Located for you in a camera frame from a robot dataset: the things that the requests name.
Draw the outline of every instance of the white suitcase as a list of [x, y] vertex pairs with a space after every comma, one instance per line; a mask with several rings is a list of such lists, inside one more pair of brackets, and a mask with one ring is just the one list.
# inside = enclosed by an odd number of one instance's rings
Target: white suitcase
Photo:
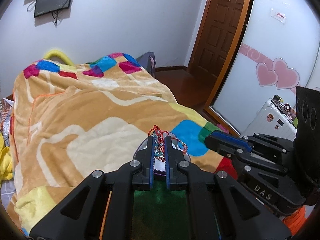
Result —
[[255, 132], [293, 141], [296, 137], [297, 129], [288, 120], [287, 115], [282, 114], [269, 98], [258, 112], [256, 118], [241, 134], [241, 137], [244, 135], [252, 136]]

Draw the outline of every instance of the wooden floor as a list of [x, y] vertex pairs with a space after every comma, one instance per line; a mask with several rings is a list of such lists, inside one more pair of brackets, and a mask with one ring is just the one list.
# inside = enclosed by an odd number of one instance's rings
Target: wooden floor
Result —
[[156, 72], [156, 79], [166, 85], [180, 105], [196, 110], [209, 122], [214, 121], [203, 111], [211, 88], [200, 83], [183, 69]]

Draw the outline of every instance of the blanket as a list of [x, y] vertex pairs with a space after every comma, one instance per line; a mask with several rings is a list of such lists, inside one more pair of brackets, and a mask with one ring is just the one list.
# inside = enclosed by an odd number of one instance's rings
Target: blanket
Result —
[[128, 54], [77, 66], [36, 61], [15, 80], [13, 96], [16, 193], [7, 212], [25, 234], [92, 171], [132, 160], [155, 124], [185, 142], [203, 170], [235, 173], [229, 159], [204, 145], [217, 127], [177, 104]]

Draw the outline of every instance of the yellow cloth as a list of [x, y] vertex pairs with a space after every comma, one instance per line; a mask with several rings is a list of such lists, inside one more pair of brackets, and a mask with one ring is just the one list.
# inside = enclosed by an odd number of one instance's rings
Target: yellow cloth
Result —
[[57, 49], [52, 49], [48, 51], [43, 58], [45, 59], [51, 59], [52, 57], [58, 57], [60, 58], [65, 64], [68, 64], [70, 66], [74, 66], [75, 64], [71, 61], [71, 59], [64, 54], [62, 51]]
[[27, 232], [43, 218], [56, 203], [45, 186], [36, 187], [16, 202], [15, 212], [21, 218], [21, 226]]
[[13, 178], [12, 173], [12, 158], [10, 153], [10, 147], [4, 147], [4, 140], [2, 134], [0, 134], [0, 187], [3, 180]]

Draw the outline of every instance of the pink swirl border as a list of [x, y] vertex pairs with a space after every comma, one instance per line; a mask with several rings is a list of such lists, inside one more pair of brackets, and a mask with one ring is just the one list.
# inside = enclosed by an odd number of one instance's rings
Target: pink swirl border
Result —
[[[258, 63], [265, 63], [267, 65], [268, 70], [272, 70], [273, 60], [271, 60], [267, 56], [263, 55], [261, 52], [257, 51], [256, 49], [250, 47], [249, 45], [242, 43], [239, 48], [239, 53], [245, 55], [249, 59], [252, 59], [257, 64]], [[294, 94], [296, 94], [296, 87], [290, 88], [290, 90]]]

